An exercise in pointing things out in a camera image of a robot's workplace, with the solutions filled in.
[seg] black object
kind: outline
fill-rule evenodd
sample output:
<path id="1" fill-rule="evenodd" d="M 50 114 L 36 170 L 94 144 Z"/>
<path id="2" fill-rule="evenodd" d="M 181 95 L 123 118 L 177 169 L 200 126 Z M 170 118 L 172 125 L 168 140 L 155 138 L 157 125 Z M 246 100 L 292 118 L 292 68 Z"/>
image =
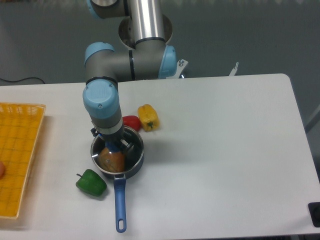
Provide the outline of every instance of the black object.
<path id="1" fill-rule="evenodd" d="M 21 81 L 24 81 L 24 80 L 28 80 L 28 79 L 38 79 L 43 84 L 46 84 L 45 81 L 43 81 L 41 78 L 36 77 L 36 76 L 30 76 L 30 77 L 26 77 L 26 78 L 23 78 L 23 79 L 20 79 L 20 80 L 14 80 L 14 81 L 10 81 L 10 80 L 6 80 L 6 79 L 3 79 L 3 78 L 0 78 L 1 81 L 7 82 L 7 83 L 18 83 L 18 82 L 21 82 Z"/>
<path id="2" fill-rule="evenodd" d="M 94 137 L 96 137 L 96 136 L 99 135 L 99 133 L 97 132 L 97 130 L 96 130 L 95 128 L 92 128 L 92 129 L 90 130 L 90 132 L 92 133 L 92 135 L 93 135 Z"/>
<path id="3" fill-rule="evenodd" d="M 311 202 L 308 207 L 313 225 L 320 228 L 320 202 Z"/>

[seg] pan handle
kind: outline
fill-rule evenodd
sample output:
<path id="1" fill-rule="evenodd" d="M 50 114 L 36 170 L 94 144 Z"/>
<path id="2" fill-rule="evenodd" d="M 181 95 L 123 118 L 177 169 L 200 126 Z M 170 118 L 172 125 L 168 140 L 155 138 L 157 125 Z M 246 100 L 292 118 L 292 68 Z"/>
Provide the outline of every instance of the pan handle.
<path id="1" fill-rule="evenodd" d="M 115 196 L 115 228 L 118 233 L 124 233 L 127 229 L 126 219 L 126 178 L 114 178 Z"/>

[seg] cooking pot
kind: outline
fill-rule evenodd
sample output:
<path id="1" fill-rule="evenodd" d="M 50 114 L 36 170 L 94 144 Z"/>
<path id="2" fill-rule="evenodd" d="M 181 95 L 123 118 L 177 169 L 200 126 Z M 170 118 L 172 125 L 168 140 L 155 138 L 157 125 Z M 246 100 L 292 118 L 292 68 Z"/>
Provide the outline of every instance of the cooking pot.
<path id="1" fill-rule="evenodd" d="M 124 134 L 121 140 L 126 143 L 128 150 L 124 159 L 123 172 L 109 172 L 101 168 L 98 155 L 105 148 L 106 142 L 100 135 L 96 136 L 91 145 L 91 157 L 97 168 L 109 179 L 113 179 L 115 197 L 115 228 L 117 232 L 123 233 L 127 229 L 126 220 L 126 179 L 135 175 L 144 163 L 144 142 L 133 128 L 124 126 Z"/>

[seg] gray floor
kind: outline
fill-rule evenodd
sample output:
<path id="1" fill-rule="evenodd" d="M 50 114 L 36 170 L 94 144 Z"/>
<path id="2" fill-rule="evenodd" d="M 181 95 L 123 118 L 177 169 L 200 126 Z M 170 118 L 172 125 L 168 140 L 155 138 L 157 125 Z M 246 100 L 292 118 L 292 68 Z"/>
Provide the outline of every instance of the gray floor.
<path id="1" fill-rule="evenodd" d="M 319 0 L 162 0 L 170 42 L 189 61 L 186 75 L 287 74 L 305 124 L 320 104 Z M 0 78 L 48 84 L 85 82 L 84 52 L 119 40 L 122 18 L 95 20 L 84 0 L 0 3 Z M 19 84 L 39 83 L 37 80 Z M 320 124 L 307 135 L 320 173 Z"/>

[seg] blue joint cap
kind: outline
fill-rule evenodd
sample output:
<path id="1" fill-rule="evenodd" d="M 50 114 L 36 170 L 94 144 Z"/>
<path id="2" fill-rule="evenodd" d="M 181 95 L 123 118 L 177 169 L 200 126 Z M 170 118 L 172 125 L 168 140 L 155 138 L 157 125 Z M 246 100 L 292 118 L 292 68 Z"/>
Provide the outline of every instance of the blue joint cap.
<path id="1" fill-rule="evenodd" d="M 95 12 L 94 8 L 92 7 L 91 1 L 90 0 L 86 0 L 86 4 L 88 6 L 89 12 L 91 13 L 91 15 L 95 18 L 95 19 L 102 19 L 101 17 L 99 17 L 97 15 L 97 13 Z"/>
<path id="2" fill-rule="evenodd" d="M 83 90 L 82 97 L 85 109 L 96 119 L 109 118 L 120 107 L 116 87 L 105 79 L 89 82 Z"/>
<path id="3" fill-rule="evenodd" d="M 166 46 L 159 70 L 158 79 L 165 79 L 175 75 L 177 72 L 177 56 L 173 46 Z"/>
<path id="4" fill-rule="evenodd" d="M 101 41 L 92 43 L 85 50 L 84 66 L 86 66 L 86 62 L 91 55 L 101 50 L 111 50 L 113 52 L 115 51 L 114 47 L 109 43 L 104 43 Z"/>

